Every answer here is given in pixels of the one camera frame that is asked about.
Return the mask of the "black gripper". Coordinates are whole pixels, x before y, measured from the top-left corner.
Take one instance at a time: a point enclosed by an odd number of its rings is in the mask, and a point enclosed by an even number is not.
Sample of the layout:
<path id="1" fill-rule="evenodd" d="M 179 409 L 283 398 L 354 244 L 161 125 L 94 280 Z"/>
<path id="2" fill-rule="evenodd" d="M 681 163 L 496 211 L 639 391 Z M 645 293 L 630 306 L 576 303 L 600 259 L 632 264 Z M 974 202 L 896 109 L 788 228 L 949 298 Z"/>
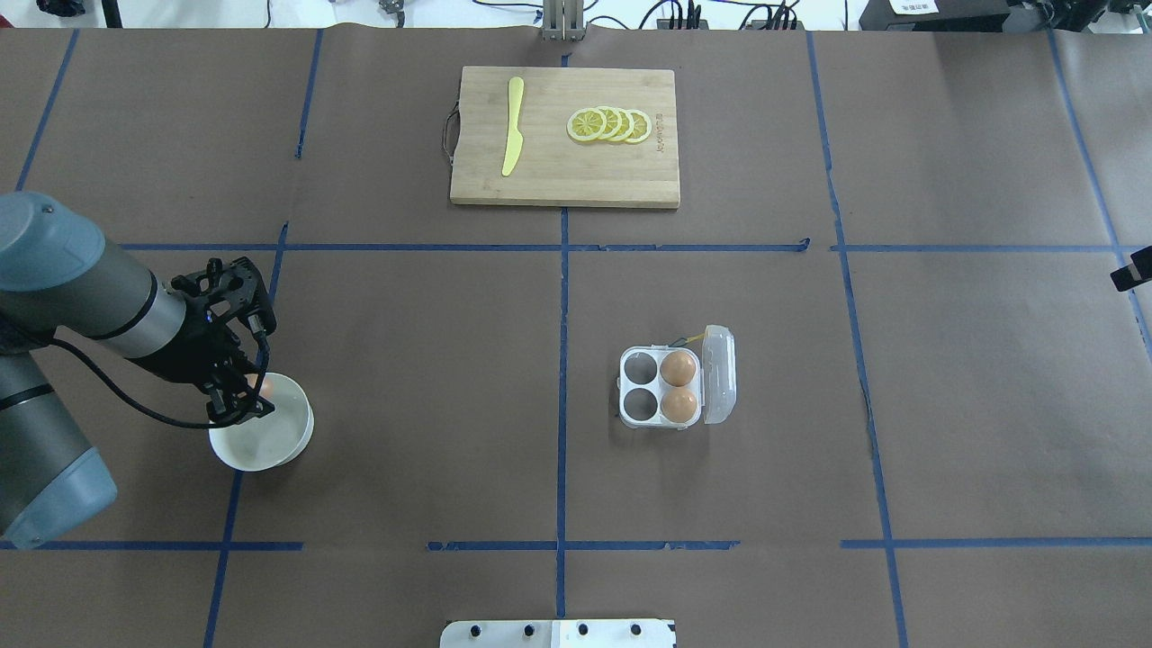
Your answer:
<path id="1" fill-rule="evenodd" d="M 210 425 L 242 424 L 275 410 L 252 387 L 257 362 L 242 344 L 235 349 L 202 348 L 176 339 L 185 319 L 184 301 L 159 291 L 147 315 L 135 325 L 135 366 L 173 384 L 190 384 L 209 397 Z"/>

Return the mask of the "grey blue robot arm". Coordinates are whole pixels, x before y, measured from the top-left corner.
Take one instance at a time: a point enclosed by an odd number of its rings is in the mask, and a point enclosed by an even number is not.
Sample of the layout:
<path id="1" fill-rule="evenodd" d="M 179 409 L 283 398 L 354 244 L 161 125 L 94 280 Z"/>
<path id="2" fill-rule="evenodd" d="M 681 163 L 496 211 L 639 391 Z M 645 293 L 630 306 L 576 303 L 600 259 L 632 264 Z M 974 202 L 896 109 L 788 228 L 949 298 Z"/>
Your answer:
<path id="1" fill-rule="evenodd" d="M 3 312 L 3 540 L 31 550 L 103 513 L 118 484 L 103 452 L 58 393 L 41 361 L 70 356 L 145 419 L 207 431 L 275 413 L 270 292 L 247 257 L 213 257 L 164 280 L 104 233 L 45 193 L 1 199 Z M 120 386 L 81 340 L 143 372 L 205 398 L 197 419 L 152 409 Z"/>

